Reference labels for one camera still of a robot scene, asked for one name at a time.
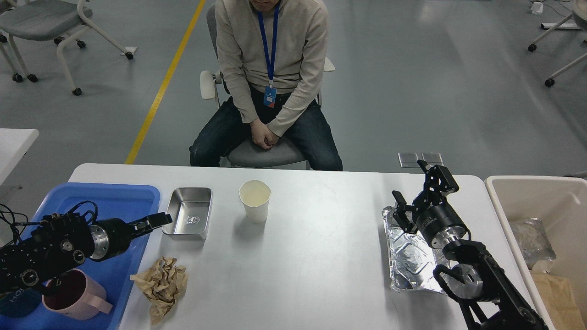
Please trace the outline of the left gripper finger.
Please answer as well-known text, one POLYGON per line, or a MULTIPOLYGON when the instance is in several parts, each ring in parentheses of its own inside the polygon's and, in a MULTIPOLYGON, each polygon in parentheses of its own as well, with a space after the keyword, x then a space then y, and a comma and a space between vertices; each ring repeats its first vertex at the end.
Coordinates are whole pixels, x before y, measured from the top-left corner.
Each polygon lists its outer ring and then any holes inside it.
POLYGON ((150 214, 142 219, 133 221, 128 225, 131 227, 131 238, 138 238, 150 234, 156 228, 172 223, 172 216, 164 212, 150 214))

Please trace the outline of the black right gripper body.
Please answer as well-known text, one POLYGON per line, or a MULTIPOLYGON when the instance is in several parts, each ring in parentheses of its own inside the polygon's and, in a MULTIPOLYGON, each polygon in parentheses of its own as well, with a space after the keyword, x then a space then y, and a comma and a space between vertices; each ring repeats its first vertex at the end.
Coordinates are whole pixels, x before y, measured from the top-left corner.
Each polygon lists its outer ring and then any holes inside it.
POLYGON ((468 232, 462 219, 447 203, 419 208, 415 223, 428 246, 433 249, 443 249, 468 232))

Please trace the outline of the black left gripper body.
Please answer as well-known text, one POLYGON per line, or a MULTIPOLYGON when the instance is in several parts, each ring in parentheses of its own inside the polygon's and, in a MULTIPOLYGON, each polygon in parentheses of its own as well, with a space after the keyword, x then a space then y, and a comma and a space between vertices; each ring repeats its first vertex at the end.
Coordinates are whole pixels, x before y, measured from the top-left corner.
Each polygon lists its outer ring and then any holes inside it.
POLYGON ((122 219, 106 219, 89 226, 94 241, 93 261, 105 261, 126 252, 135 236, 135 225, 122 219))

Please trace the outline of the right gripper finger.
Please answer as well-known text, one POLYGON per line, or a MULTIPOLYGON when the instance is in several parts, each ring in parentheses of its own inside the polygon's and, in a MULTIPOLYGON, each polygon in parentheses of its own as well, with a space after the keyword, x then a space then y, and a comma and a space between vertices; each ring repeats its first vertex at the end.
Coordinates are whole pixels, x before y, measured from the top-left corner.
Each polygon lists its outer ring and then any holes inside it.
POLYGON ((447 196, 459 190, 459 186, 447 167, 430 165, 423 159, 417 164, 424 172, 423 190, 417 196, 418 207, 431 207, 447 203, 447 196))
POLYGON ((413 212, 415 210, 415 207, 413 205, 408 205, 402 193, 399 191, 393 190, 392 196, 396 201, 393 218, 405 233, 417 234, 417 225, 410 219, 410 217, 407 214, 408 212, 413 212))

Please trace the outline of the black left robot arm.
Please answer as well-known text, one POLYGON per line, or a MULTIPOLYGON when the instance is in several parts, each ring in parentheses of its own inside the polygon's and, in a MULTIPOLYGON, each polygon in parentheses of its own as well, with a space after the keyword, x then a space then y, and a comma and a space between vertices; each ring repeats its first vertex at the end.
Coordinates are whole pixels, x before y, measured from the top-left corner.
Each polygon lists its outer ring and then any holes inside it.
POLYGON ((60 278, 87 259, 105 261, 125 253, 132 240, 172 223, 164 212, 124 222, 112 218, 98 220, 99 209, 78 211, 82 203, 66 213, 52 213, 34 223, 9 223, 12 241, 1 248, 1 294, 34 289, 43 295, 56 290, 44 284, 60 278))

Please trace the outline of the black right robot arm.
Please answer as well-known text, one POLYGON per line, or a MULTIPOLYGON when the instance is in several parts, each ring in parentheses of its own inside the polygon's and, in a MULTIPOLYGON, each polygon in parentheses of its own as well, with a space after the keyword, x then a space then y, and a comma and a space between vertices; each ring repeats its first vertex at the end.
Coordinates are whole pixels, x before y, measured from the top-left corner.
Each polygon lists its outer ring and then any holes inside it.
POLYGON ((392 191, 396 201, 394 219, 407 234, 421 233, 430 248, 442 251, 456 265, 437 265, 432 272, 442 290, 460 306, 470 330, 547 330, 544 319, 530 306, 508 279, 482 242, 465 239, 471 231, 448 203, 459 190, 449 169, 417 164, 425 179, 423 190, 412 204, 392 191))

